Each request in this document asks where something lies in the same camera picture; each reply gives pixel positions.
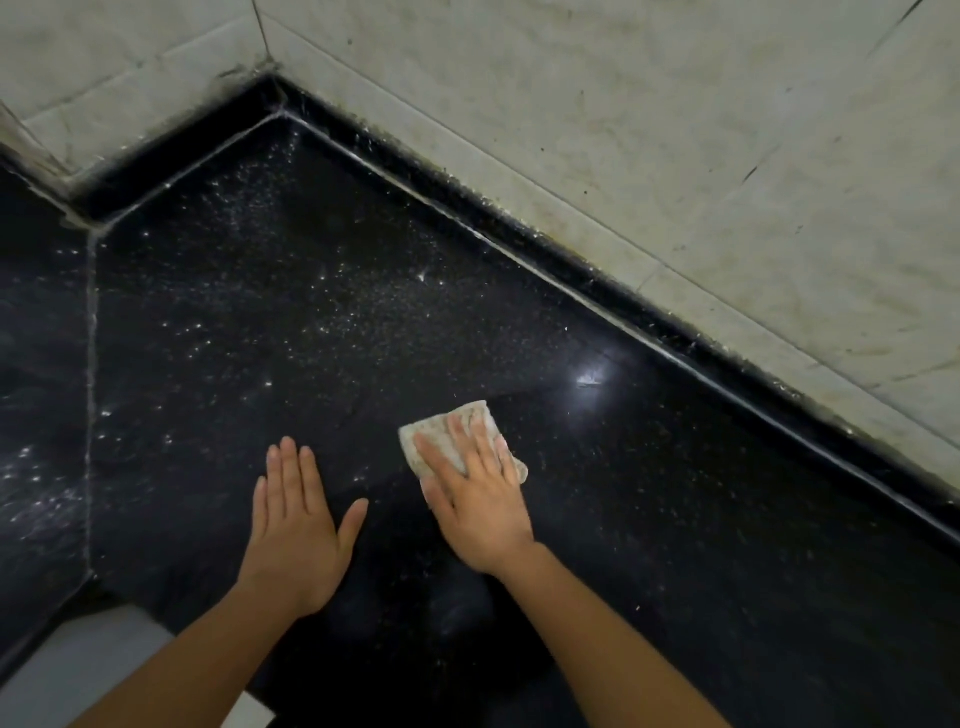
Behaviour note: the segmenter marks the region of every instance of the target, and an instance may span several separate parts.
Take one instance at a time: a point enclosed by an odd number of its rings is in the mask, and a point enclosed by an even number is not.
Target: tile grout line
[[[93,427],[97,423],[97,247],[100,233],[86,237],[86,443],[84,448],[84,561],[93,575]]]
[[[789,426],[787,426],[787,425],[784,425],[783,423],[779,422],[776,418],[774,418],[774,417],[772,417],[771,415],[767,414],[767,413],[764,412],[760,407],[757,407],[756,405],[754,405],[754,404],[753,404],[752,402],[750,402],[749,400],[746,400],[745,398],[741,397],[740,395],[736,394],[735,392],[733,392],[733,391],[729,390],[728,388],[724,387],[724,386],[723,386],[722,384],[720,384],[719,382],[714,381],[714,380],[713,380],[712,378],[710,378],[709,376],[707,376],[707,375],[703,374],[702,372],[700,372],[696,367],[694,367],[694,366],[691,365],[689,362],[685,361],[685,360],[682,359],[681,357],[679,357],[679,356],[677,356],[676,354],[674,354],[672,351],[670,351],[669,349],[667,349],[663,344],[661,344],[660,342],[658,342],[658,341],[656,341],[655,339],[651,338],[648,334],[646,334],[646,333],[644,333],[643,331],[640,331],[639,329],[631,326],[631,325],[628,324],[627,322],[620,320],[620,319],[617,318],[616,316],[612,315],[609,311],[606,311],[605,309],[603,309],[602,307],[600,307],[600,306],[597,305],[596,303],[592,302],[592,301],[591,301],[590,299],[588,299],[586,296],[583,296],[582,294],[580,294],[578,291],[575,291],[574,289],[568,287],[568,286],[565,285],[564,283],[562,283],[562,282],[554,279],[554,278],[553,278],[552,276],[550,276],[549,274],[543,272],[542,270],[540,270],[540,269],[537,268],[536,266],[532,265],[531,263],[527,262],[526,260],[524,260],[524,259],[521,258],[520,256],[514,254],[514,253],[513,253],[512,251],[510,251],[509,249],[507,249],[507,248],[505,248],[504,246],[500,245],[499,243],[491,240],[491,239],[488,238],[488,236],[485,235],[484,233],[475,230],[475,229],[472,228],[470,225],[468,225],[466,222],[464,222],[463,220],[461,220],[461,219],[460,219],[456,214],[454,214],[451,210],[448,210],[448,209],[446,209],[444,206],[438,205],[435,201],[430,200],[430,199],[427,198],[427,197],[424,197],[424,196],[421,195],[417,190],[415,190],[415,189],[413,189],[412,187],[410,187],[410,186],[409,186],[406,182],[404,182],[403,180],[398,179],[397,177],[393,176],[393,175],[390,174],[389,172],[386,172],[385,170],[380,169],[379,167],[377,167],[376,165],[372,164],[371,162],[363,159],[362,157],[360,157],[359,155],[357,155],[355,152],[353,152],[351,149],[349,149],[349,148],[343,146],[342,144],[336,142],[335,140],[331,139],[326,133],[324,133],[324,132],[322,132],[321,130],[317,129],[316,127],[312,126],[312,125],[311,125],[309,122],[307,122],[306,120],[300,118],[300,117],[297,116],[296,114],[291,113],[291,112],[289,112],[289,111],[283,112],[283,115],[286,116],[287,118],[289,118],[291,121],[293,121],[293,122],[299,124],[300,126],[304,127],[304,128],[307,129],[309,132],[313,133],[315,136],[317,136],[317,137],[319,137],[320,139],[322,139],[324,142],[326,142],[327,144],[329,144],[332,148],[336,149],[337,151],[341,152],[342,154],[346,155],[347,157],[349,157],[349,158],[351,158],[351,159],[354,159],[355,161],[359,162],[361,165],[363,165],[365,168],[369,169],[371,172],[373,172],[373,173],[374,173],[375,175],[377,175],[378,177],[382,178],[383,180],[386,180],[387,182],[393,184],[393,185],[396,186],[396,187],[399,187],[400,189],[402,189],[404,192],[406,192],[407,194],[411,195],[411,196],[414,197],[415,199],[417,199],[417,200],[423,202],[424,204],[428,205],[429,207],[437,210],[438,212],[441,213],[441,215],[443,215],[444,217],[448,218],[448,219],[451,220],[452,222],[456,223],[457,225],[459,225],[459,226],[460,226],[461,228],[463,228],[465,231],[467,231],[467,232],[469,232],[470,234],[472,234],[472,235],[473,235],[474,237],[476,237],[477,239],[483,241],[484,243],[486,243],[487,245],[491,246],[491,247],[494,248],[495,250],[497,250],[497,251],[499,251],[500,253],[504,254],[504,255],[505,255],[506,257],[508,257],[510,260],[512,260],[512,261],[514,261],[515,263],[517,263],[518,265],[522,266],[524,269],[530,271],[531,273],[533,273],[533,274],[534,274],[535,276],[537,276],[538,278],[540,278],[540,279],[546,281],[547,283],[549,283],[549,284],[551,284],[551,285],[559,288],[561,291],[563,291],[564,293],[566,293],[566,295],[569,296],[570,298],[572,298],[574,301],[576,301],[576,302],[579,303],[580,305],[584,306],[585,308],[589,309],[589,310],[592,311],[593,313],[597,314],[597,315],[600,316],[601,318],[605,319],[607,322],[613,324],[614,326],[616,326],[616,327],[619,328],[620,330],[622,330],[622,331],[624,331],[625,333],[629,334],[629,335],[632,336],[634,339],[636,339],[637,341],[639,341],[641,344],[643,344],[644,346],[646,346],[648,349],[651,349],[652,351],[658,353],[660,356],[663,356],[665,359],[667,359],[667,360],[670,361],[671,363],[673,363],[673,364],[675,364],[676,366],[680,367],[682,370],[684,370],[685,372],[687,372],[688,374],[690,374],[691,376],[693,376],[694,378],[696,378],[698,381],[704,383],[706,386],[708,386],[708,387],[709,387],[710,389],[712,389],[713,391],[717,392],[718,394],[720,394],[721,396],[725,397],[725,398],[728,399],[729,401],[733,402],[733,403],[736,404],[737,406],[740,406],[740,407],[742,407],[743,409],[747,410],[748,412],[750,412],[750,413],[753,414],[754,416],[760,418],[763,422],[765,422],[766,424],[772,426],[773,428],[775,428],[776,430],[782,432],[783,434],[787,435],[788,437],[790,437],[790,438],[793,439],[794,441],[798,442],[800,445],[804,446],[805,448],[807,448],[807,449],[809,449],[809,450],[817,453],[819,456],[823,457],[823,458],[824,458],[825,460],[827,460],[829,463],[832,463],[833,465],[835,465],[836,467],[840,468],[840,469],[843,470],[844,472],[853,475],[854,477],[856,477],[857,479],[859,479],[861,482],[864,482],[864,483],[866,483],[867,485],[869,485],[869,486],[871,486],[872,488],[874,488],[875,490],[881,492],[881,493],[884,494],[886,497],[888,497],[889,499],[891,499],[892,501],[894,501],[894,502],[895,502],[897,505],[899,505],[901,508],[904,508],[905,510],[909,511],[910,513],[912,513],[914,516],[919,517],[920,519],[922,519],[922,520],[923,520],[924,522],[926,522],[927,524],[929,524],[929,525],[933,526],[934,528],[936,528],[937,531],[939,531],[941,534],[943,534],[943,535],[944,535],[946,538],[948,538],[952,543],[960,546],[960,533],[957,533],[957,532],[954,531],[952,528],[950,528],[949,526],[947,526],[945,523],[942,523],[942,522],[940,522],[938,519],[934,518],[932,515],[930,515],[929,513],[927,513],[922,507],[920,507],[919,505],[917,505],[917,503],[915,503],[915,502],[914,502],[913,500],[911,500],[910,498],[900,495],[899,493],[897,493],[895,490],[893,490],[892,488],[890,488],[889,486],[887,486],[884,482],[882,482],[882,481],[879,480],[878,478],[876,478],[876,477],[874,477],[873,475],[871,475],[871,474],[863,471],[862,469],[856,467],[853,463],[850,463],[850,462],[848,462],[847,460],[843,459],[842,457],[834,454],[834,453],[831,452],[829,449],[824,448],[823,446],[821,446],[821,445],[819,445],[819,444],[817,444],[817,443],[815,443],[815,442],[812,442],[811,440],[807,439],[807,438],[804,437],[801,433],[795,431],[795,430],[792,429],[791,427],[789,427]]]
[[[179,182],[180,180],[182,180],[184,177],[186,177],[187,175],[193,173],[193,172],[196,171],[198,168],[200,168],[201,166],[203,166],[204,164],[206,164],[207,162],[209,162],[211,159],[213,159],[214,157],[216,157],[217,155],[219,155],[219,154],[220,154],[221,152],[223,152],[227,147],[232,146],[233,144],[235,144],[236,142],[240,141],[242,138],[244,138],[244,137],[247,136],[248,134],[251,134],[251,133],[255,132],[257,129],[259,129],[260,127],[262,127],[264,124],[268,124],[268,123],[270,123],[271,121],[274,121],[275,119],[278,119],[278,118],[280,118],[280,117],[283,116],[283,115],[284,115],[283,111],[275,111],[274,113],[270,114],[269,116],[267,116],[267,117],[265,117],[265,118],[263,118],[263,119],[260,119],[260,121],[256,122],[256,124],[254,124],[253,126],[251,126],[249,129],[245,129],[245,130],[242,131],[242,132],[238,132],[238,133],[234,134],[231,138],[229,138],[227,141],[225,141],[225,142],[224,142],[223,144],[221,144],[219,147],[217,147],[216,149],[214,149],[214,150],[213,150],[212,152],[210,152],[208,155],[205,155],[205,156],[203,156],[202,158],[198,159],[198,160],[195,161],[193,164],[191,164],[189,167],[186,167],[185,169],[180,170],[177,174],[173,175],[172,177],[168,177],[164,182],[161,182],[160,184],[158,184],[156,187],[154,187],[152,190],[150,190],[149,192],[147,192],[143,197],[141,197],[139,200],[137,200],[137,201],[136,201],[135,203],[133,203],[132,205],[130,205],[130,206],[128,206],[128,207],[124,207],[124,208],[121,209],[119,212],[114,213],[111,217],[109,217],[106,221],[104,221],[104,223],[103,223],[101,226],[99,226],[99,228],[98,228],[99,233],[106,235],[109,231],[111,231],[111,230],[113,229],[113,227],[114,227],[117,223],[119,223],[121,220],[123,220],[125,217],[127,217],[127,215],[129,215],[131,212],[134,212],[135,210],[139,209],[140,207],[146,205],[147,203],[149,203],[154,197],[156,197],[156,196],[159,195],[160,193],[165,192],[166,190],[170,189],[174,184],[176,184],[177,182]]]

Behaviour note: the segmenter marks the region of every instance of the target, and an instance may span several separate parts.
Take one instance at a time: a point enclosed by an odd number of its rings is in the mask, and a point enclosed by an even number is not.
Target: cloth
[[[487,406],[485,400],[465,404],[453,410],[450,414],[459,415],[460,421],[464,424],[464,429],[469,432],[470,418],[477,412],[480,413],[484,419],[484,424],[487,426],[487,437],[490,440],[490,447],[493,448],[493,452],[496,452],[493,441],[496,439],[496,436],[500,434],[500,430],[497,429],[496,422],[493,421],[493,415],[490,413],[490,408]],[[464,465],[464,460],[460,457],[457,446],[453,443],[452,435],[450,435],[446,429],[446,418],[448,416],[449,415],[445,414],[436,415],[426,420],[420,420],[418,423],[401,427],[398,432],[400,436],[400,446],[403,448],[403,454],[407,458],[407,464],[418,478],[424,478],[434,474],[433,471],[430,470],[430,466],[423,462],[423,458],[420,457],[417,448],[414,447],[414,435],[418,432],[422,432],[430,442],[436,445],[437,448],[440,449],[440,452],[446,455],[447,459],[453,463],[458,471],[464,475],[467,474],[467,467]],[[522,484],[527,479],[530,471],[527,466],[516,458],[514,458],[514,464],[516,465],[516,474],[519,476],[520,483]]]

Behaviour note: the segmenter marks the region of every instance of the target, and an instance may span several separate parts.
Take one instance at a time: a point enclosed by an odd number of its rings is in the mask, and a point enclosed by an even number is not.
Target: wrist
[[[238,581],[227,592],[224,602],[238,607],[259,623],[283,631],[300,618],[297,601],[287,596],[286,590],[262,580]]]
[[[491,576],[504,586],[508,586],[508,582],[528,573],[531,568],[536,567],[536,563],[544,555],[549,553],[550,550],[538,541],[518,546],[505,555]]]

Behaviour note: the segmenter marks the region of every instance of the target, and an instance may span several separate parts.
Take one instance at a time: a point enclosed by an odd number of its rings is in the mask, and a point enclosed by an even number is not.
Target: wall
[[[960,487],[960,7],[912,4],[257,0],[292,81]]]
[[[67,186],[266,60],[250,0],[0,0],[0,133]]]

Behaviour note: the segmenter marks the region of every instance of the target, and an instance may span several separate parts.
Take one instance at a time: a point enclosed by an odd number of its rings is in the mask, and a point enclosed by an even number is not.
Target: forearm
[[[71,728],[219,728],[290,627],[269,590],[232,590]]]
[[[497,576],[537,629],[593,728],[727,725],[545,546],[526,548]]]

